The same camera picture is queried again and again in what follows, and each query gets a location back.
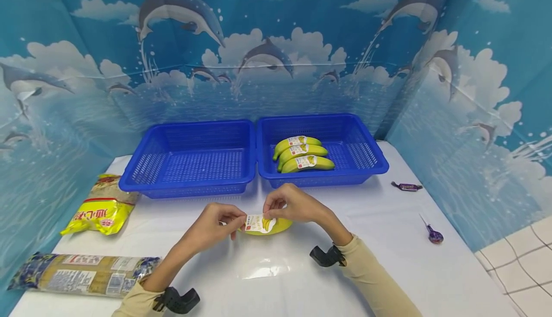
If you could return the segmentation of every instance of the empty blue basket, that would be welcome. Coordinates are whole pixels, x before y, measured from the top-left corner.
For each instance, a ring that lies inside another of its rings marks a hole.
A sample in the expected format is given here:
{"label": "empty blue basket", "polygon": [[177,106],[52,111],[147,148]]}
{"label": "empty blue basket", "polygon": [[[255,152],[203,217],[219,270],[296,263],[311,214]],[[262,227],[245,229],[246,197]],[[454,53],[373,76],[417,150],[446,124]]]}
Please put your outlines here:
{"label": "empty blue basket", "polygon": [[119,187],[150,198],[243,193],[255,176],[249,120],[155,125],[132,155]]}
{"label": "empty blue basket", "polygon": [[[272,161],[276,144],[300,135],[319,139],[335,169],[279,173],[277,162]],[[257,122],[257,160],[259,175],[269,180],[273,188],[284,183],[299,187],[362,184],[371,175],[381,175],[389,169],[366,126],[349,113],[261,118]]]}

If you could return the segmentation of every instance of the black wrist mount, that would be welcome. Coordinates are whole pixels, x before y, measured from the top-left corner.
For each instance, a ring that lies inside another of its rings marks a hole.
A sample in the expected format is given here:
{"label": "black wrist mount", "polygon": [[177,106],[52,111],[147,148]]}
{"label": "black wrist mount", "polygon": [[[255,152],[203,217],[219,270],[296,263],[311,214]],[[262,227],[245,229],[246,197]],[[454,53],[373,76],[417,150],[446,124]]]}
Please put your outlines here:
{"label": "black wrist mount", "polygon": [[185,295],[180,296],[174,287],[168,287],[165,292],[155,298],[154,311],[162,311],[164,307],[176,314],[189,313],[199,303],[199,295],[195,289],[190,289]]}
{"label": "black wrist mount", "polygon": [[339,262],[340,266],[345,266],[345,257],[335,245],[333,245],[327,253],[322,251],[319,247],[314,247],[310,256],[321,267],[331,267],[337,262]]}

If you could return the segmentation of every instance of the yellow banana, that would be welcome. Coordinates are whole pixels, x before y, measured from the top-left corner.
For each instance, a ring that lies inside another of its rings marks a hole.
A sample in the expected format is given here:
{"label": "yellow banana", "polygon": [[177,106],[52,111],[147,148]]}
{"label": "yellow banana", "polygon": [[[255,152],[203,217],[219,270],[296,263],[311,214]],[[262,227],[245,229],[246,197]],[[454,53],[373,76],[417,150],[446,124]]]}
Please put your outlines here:
{"label": "yellow banana", "polygon": [[334,169],[335,164],[325,157],[315,155],[296,157],[288,160],[282,167],[282,173],[294,173],[305,169]]}
{"label": "yellow banana", "polygon": [[[272,220],[266,219],[266,221],[268,221],[268,222],[266,223],[266,228],[265,229],[268,229],[268,224]],[[280,232],[290,228],[292,223],[293,222],[291,220],[288,220],[288,219],[276,219],[275,225],[272,226],[272,229],[268,233],[262,233],[262,232],[257,232],[257,231],[245,231],[245,233],[251,234],[251,235],[276,234],[276,233],[280,233]]]}
{"label": "yellow banana", "polygon": [[277,171],[282,172],[282,167],[284,167],[284,164],[295,158],[305,155],[316,155],[316,156],[326,156],[328,154],[328,151],[326,148],[316,145],[299,145],[299,146],[291,146],[288,149],[284,150],[282,154],[280,154],[280,161],[277,165]]}
{"label": "yellow banana", "polygon": [[295,137],[284,139],[276,145],[275,154],[272,157],[272,160],[276,161],[277,158],[280,156],[280,154],[282,154],[282,152],[287,148],[291,146],[302,145],[302,144],[312,144],[316,146],[321,146],[322,142],[320,142],[316,138],[307,137],[307,136],[295,136]]}

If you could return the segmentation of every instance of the white tablecloth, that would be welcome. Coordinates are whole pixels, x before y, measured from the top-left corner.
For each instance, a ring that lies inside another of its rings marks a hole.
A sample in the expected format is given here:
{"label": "white tablecloth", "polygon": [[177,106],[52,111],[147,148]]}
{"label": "white tablecloth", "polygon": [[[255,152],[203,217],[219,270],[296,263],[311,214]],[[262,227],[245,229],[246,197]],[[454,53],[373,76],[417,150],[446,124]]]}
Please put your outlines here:
{"label": "white tablecloth", "polygon": [[[372,176],[359,186],[306,190],[366,242],[425,317],[516,317],[428,192],[410,193],[390,185],[392,180],[418,180],[395,148],[379,144],[390,164],[388,173]],[[126,159],[116,160],[109,172],[122,173]],[[164,256],[208,202],[236,204],[247,213],[259,214],[269,191],[269,185],[257,177],[240,196],[143,197],[118,235],[88,231],[65,236],[54,252]],[[443,244],[428,241],[418,214],[444,235]],[[337,267],[323,269],[309,257],[315,245],[326,251],[331,241],[312,223],[296,223],[268,237],[239,234],[235,242],[225,241],[193,258],[173,286],[181,294],[192,287],[199,293],[201,302],[190,316],[371,316]],[[26,292],[10,316],[110,316],[119,303],[113,298]]]}

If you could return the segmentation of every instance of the pasta package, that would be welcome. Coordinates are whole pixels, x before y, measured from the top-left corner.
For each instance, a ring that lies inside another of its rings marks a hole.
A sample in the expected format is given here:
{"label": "pasta package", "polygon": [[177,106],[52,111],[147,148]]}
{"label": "pasta package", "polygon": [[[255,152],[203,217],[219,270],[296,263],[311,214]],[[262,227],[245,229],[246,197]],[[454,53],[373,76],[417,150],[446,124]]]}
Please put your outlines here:
{"label": "pasta package", "polygon": [[115,234],[127,221],[139,193],[119,189],[120,176],[101,175],[61,235],[97,230]]}
{"label": "pasta package", "polygon": [[123,298],[161,258],[55,255],[36,252],[12,277],[8,289]]}

